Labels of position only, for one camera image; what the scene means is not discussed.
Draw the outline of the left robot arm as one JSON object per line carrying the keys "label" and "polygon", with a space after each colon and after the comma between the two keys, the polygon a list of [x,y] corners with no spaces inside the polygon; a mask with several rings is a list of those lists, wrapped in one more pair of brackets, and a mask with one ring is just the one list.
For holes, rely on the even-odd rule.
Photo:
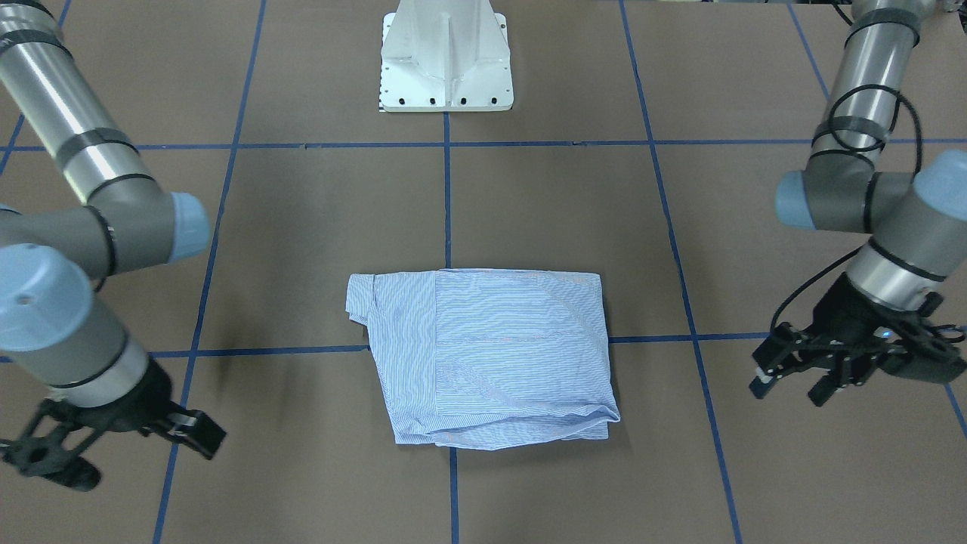
{"label": "left robot arm", "polygon": [[802,276],[859,243],[774,219],[778,178],[850,227],[904,190],[847,130],[885,83],[833,69],[860,41],[825,7],[511,1],[504,113],[370,113],[363,11],[262,15],[220,221],[201,354],[369,342],[399,445],[480,451],[606,440],[632,419],[608,349],[763,327]]}

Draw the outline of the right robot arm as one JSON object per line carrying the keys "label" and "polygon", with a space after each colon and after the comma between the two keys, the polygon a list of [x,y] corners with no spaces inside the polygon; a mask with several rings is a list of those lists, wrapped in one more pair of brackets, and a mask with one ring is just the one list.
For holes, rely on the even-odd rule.
{"label": "right robot arm", "polygon": [[93,286],[201,254],[208,213],[197,197],[159,186],[62,38],[41,2],[2,3],[2,84],[79,199],[37,215],[2,209],[2,350],[56,400],[83,410],[129,402],[123,431],[175,441],[220,433],[169,399],[158,365]]}

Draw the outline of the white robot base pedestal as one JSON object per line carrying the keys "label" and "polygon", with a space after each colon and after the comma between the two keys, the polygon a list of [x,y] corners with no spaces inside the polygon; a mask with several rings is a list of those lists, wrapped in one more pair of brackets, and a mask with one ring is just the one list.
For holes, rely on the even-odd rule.
{"label": "white robot base pedestal", "polygon": [[504,113],[514,106],[508,21],[490,1],[400,1],[381,29],[383,113]]}

